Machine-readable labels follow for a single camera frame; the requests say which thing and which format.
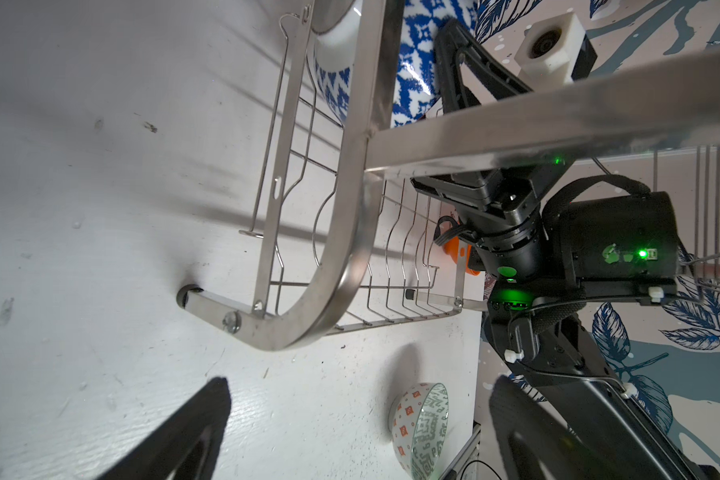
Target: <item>green led light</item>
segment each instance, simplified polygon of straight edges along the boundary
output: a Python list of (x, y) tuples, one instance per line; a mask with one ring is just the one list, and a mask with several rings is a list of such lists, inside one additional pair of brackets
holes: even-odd
[(518, 274), (518, 271), (511, 266), (500, 266), (496, 270), (503, 276), (515, 276)]

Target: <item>floral wallpaper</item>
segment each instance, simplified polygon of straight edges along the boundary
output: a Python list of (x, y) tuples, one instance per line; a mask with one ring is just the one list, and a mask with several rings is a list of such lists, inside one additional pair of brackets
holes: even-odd
[(576, 12), (598, 53), (592, 75), (720, 45), (720, 0), (482, 0), (475, 37), (509, 69), (534, 22)]

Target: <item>dish rack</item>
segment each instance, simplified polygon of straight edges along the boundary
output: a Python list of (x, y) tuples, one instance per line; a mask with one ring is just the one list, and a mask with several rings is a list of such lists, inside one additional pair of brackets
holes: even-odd
[[(448, 206), (414, 192), (407, 178), (561, 157), (572, 161), (720, 144), (720, 48), (390, 129), (403, 6), (400, 0), (364, 2), (343, 127), (320, 108), (322, 100), (308, 68), (312, 21), (321, 13), (307, 1), (299, 14), (281, 16), (286, 52), (252, 223), (240, 230), (261, 240), (253, 302), (247, 305), (188, 285), (177, 295), (183, 309), (262, 350), (281, 350), (324, 335), (445, 318), (463, 308), (482, 310), (484, 302), (463, 298), (468, 246), (460, 242), (455, 272), (441, 270), (453, 261), (432, 248), (437, 218)], [(293, 40), (283, 24), (288, 18), (296, 26)], [(282, 120), (268, 174), (288, 60)], [(325, 129), (316, 128), (318, 124)], [(701, 172), (699, 168), (710, 163), (702, 164), (700, 157), (698, 165)], [(654, 168), (657, 179), (657, 155)], [(718, 193), (713, 197), (719, 200), (720, 168), (714, 171)], [(312, 181), (304, 188), (302, 180), (315, 175), (323, 176), (326, 191), (314, 191)], [(705, 190), (704, 198), (710, 192)], [(266, 219), (257, 230), (264, 195)], [(317, 208), (305, 207), (308, 200)], [(708, 225), (711, 210), (704, 210), (705, 216), (699, 205), (697, 201), (696, 216)], [(715, 206), (718, 219), (720, 202)], [(288, 235), (292, 228), (281, 223), (284, 211), (288, 220), (310, 219), (307, 238)], [(326, 224), (323, 234), (321, 226)], [(714, 238), (719, 240), (720, 222), (716, 225)], [(697, 222), (696, 235), (700, 231)], [(319, 237), (325, 239), (323, 248), (318, 247)], [(711, 254), (710, 242), (702, 245), (704, 255), (685, 259), (683, 272), (702, 288), (720, 291), (720, 242), (713, 244)]]

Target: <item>white surface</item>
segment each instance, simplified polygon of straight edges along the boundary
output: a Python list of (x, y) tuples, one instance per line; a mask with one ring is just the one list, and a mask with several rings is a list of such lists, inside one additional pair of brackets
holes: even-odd
[(175, 304), (188, 280), (252, 298), (259, 241), (237, 230), (295, 10), (0, 2), (0, 478), (93, 478), (217, 375), (216, 478), (405, 478), (386, 408), (415, 381), (448, 387), (442, 466), (469, 437), (476, 312), (268, 353)]

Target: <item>white bowl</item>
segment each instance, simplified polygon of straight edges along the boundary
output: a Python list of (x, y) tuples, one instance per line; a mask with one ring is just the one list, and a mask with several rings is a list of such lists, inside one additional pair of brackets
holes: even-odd
[[(394, 84), (393, 127), (419, 119), (438, 100), (432, 39), (451, 18), (457, 18), (474, 33), (477, 4), (475, 0), (406, 0), (398, 77)], [(315, 82), (328, 107), (342, 123), (349, 107), (349, 85), (361, 15), (362, 0), (356, 0), (334, 27), (317, 34), (312, 44), (310, 68)]]
[(389, 411), (392, 446), (413, 480), (427, 480), (440, 456), (448, 429), (448, 390), (442, 383), (417, 383)]

